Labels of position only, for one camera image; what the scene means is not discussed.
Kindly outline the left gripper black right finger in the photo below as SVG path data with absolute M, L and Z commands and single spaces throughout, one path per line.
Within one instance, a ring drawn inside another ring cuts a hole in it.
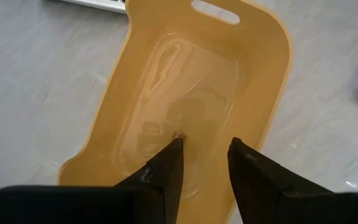
M 358 224 L 358 193 L 332 192 L 233 138 L 229 178 L 243 224 Z

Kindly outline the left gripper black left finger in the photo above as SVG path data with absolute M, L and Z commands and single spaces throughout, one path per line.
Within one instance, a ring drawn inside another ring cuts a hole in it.
M 175 224 L 183 138 L 112 187 L 17 185 L 0 189 L 0 224 Z

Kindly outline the yellow plastic bin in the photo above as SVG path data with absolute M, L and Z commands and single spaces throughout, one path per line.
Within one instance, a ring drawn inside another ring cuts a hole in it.
M 177 224 L 226 224 L 232 138 L 259 149 L 291 69 L 283 21 L 251 0 L 126 0 L 129 30 L 62 185 L 115 185 L 183 132 Z

